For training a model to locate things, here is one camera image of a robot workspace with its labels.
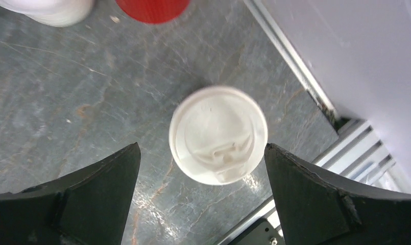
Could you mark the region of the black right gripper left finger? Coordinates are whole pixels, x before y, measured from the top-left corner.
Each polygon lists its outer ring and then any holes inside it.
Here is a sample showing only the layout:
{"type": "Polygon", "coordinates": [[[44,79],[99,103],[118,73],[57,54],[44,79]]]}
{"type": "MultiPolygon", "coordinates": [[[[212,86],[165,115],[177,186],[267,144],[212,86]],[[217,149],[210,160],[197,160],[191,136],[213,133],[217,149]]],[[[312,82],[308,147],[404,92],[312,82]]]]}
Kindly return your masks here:
{"type": "Polygon", "coordinates": [[[0,244],[120,244],[140,160],[133,143],[63,177],[0,194],[0,244]]]}

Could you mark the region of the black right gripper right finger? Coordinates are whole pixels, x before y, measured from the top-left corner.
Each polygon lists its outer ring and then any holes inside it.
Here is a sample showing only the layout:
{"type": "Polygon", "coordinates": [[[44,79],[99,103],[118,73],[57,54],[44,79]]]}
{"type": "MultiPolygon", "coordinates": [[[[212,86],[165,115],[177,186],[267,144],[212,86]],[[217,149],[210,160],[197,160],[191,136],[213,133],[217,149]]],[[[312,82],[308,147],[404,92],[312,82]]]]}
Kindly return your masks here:
{"type": "Polygon", "coordinates": [[[264,160],[286,244],[411,244],[411,194],[350,180],[273,143],[264,160]]]}

